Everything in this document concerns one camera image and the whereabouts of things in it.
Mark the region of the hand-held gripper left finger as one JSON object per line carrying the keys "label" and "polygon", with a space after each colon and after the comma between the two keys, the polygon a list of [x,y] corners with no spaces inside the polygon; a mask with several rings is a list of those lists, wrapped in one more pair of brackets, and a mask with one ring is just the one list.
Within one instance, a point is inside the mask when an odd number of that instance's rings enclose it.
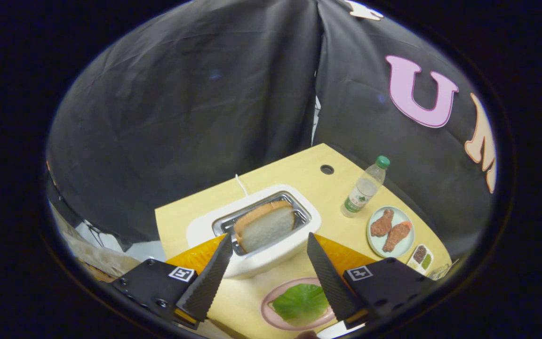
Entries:
{"label": "hand-held gripper left finger", "polygon": [[111,288],[167,322],[196,330],[207,319],[233,253],[231,237],[222,234],[166,262],[144,260]]}

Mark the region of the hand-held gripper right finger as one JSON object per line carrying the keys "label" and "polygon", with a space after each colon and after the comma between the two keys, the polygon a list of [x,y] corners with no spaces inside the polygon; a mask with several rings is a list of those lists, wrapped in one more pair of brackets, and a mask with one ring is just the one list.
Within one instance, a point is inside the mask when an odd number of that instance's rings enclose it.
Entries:
{"label": "hand-held gripper right finger", "polygon": [[315,233],[308,234],[307,255],[335,317],[349,330],[387,320],[436,284],[400,260],[373,260]]}

